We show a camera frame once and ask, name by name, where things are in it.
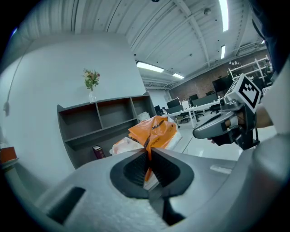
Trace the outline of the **person's right hand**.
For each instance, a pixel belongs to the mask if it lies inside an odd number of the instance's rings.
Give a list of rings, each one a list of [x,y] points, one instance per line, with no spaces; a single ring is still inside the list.
[[[232,128],[237,125],[244,125],[245,120],[243,116],[232,116],[230,119],[225,121],[225,126],[227,129]],[[225,144],[232,144],[233,140],[228,133],[220,136],[216,136],[214,138],[207,138],[207,140],[211,141],[212,144],[217,144],[218,146],[222,146]]]

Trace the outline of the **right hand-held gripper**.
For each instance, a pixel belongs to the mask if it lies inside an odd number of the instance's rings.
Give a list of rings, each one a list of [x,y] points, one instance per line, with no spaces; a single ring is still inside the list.
[[[257,123],[257,107],[261,91],[245,74],[241,74],[220,100],[220,113],[212,116],[193,130],[197,139],[213,138],[228,132],[230,141],[243,150],[259,144],[253,138]]]

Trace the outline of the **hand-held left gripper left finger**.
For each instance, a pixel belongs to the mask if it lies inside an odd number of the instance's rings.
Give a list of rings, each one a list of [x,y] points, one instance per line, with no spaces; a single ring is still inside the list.
[[[123,172],[124,176],[132,183],[143,186],[145,176],[150,167],[148,152],[145,149],[136,151],[130,160],[126,162]]]

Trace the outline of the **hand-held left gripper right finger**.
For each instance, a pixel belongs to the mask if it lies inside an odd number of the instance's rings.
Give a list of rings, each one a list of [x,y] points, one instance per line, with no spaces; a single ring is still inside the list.
[[[151,150],[150,167],[163,188],[170,185],[180,175],[179,167],[169,158],[170,156],[156,148]]]

